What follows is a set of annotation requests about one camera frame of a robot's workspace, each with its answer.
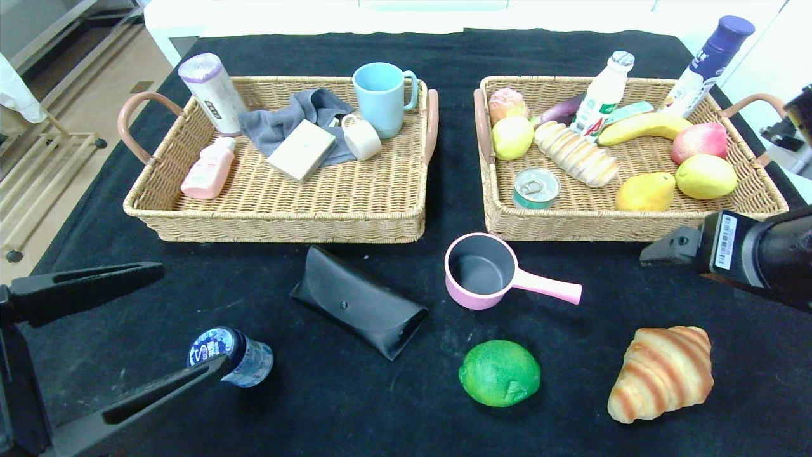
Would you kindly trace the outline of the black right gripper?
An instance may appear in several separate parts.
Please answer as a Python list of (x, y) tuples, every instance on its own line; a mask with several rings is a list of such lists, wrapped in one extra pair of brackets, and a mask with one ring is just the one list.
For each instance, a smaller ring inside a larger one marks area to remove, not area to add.
[(703, 277), (810, 312), (810, 239), (810, 206), (763, 221), (720, 211), (702, 229), (682, 226), (650, 243), (639, 262), (698, 265)]

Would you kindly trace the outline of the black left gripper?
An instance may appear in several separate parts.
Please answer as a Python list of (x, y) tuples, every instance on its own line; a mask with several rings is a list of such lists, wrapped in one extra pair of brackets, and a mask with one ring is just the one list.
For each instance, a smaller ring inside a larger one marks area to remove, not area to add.
[(186, 401), (220, 382), (227, 355), (175, 371), (58, 427), (49, 420), (18, 323), (40, 327), (124, 297), (163, 278), (164, 266), (136, 262), (32, 275), (2, 286), (2, 456), (123, 455)]

